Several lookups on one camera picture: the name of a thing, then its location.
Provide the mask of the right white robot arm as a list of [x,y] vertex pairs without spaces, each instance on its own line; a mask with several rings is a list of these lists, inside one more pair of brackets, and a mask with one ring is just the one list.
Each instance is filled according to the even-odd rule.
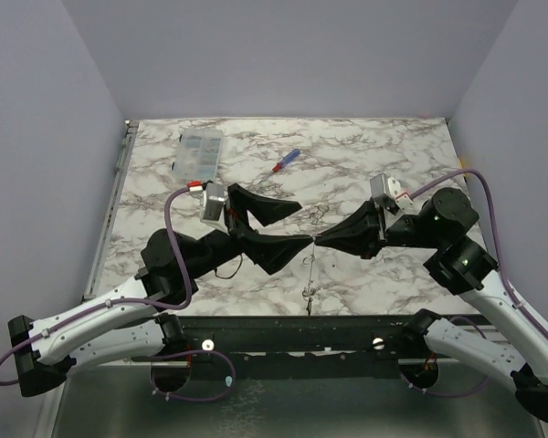
[[318,235],[315,244],[362,259],[385,247],[434,249],[424,263],[429,275],[477,309],[510,344],[495,344],[427,309],[405,323],[398,344],[413,357],[431,351],[479,370],[512,391],[529,414],[548,423],[548,323],[506,289],[500,263],[468,237],[478,219],[462,191],[443,188],[418,214],[403,214],[392,224],[380,206],[367,201]]

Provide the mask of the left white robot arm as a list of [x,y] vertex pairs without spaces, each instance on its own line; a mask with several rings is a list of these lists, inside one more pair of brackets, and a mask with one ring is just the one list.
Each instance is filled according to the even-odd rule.
[[[171,224],[172,201],[184,193],[202,195],[202,219],[214,230],[199,239],[177,233]],[[71,373],[109,361],[149,357],[190,358],[174,312],[187,308],[196,280],[240,256],[272,275],[309,246],[310,235],[263,235],[250,227],[254,216],[267,226],[297,213],[295,201],[254,194],[238,184],[191,182],[164,205],[165,227],[142,250],[143,267],[108,293],[58,315],[8,323],[17,377],[25,397],[57,388]]]

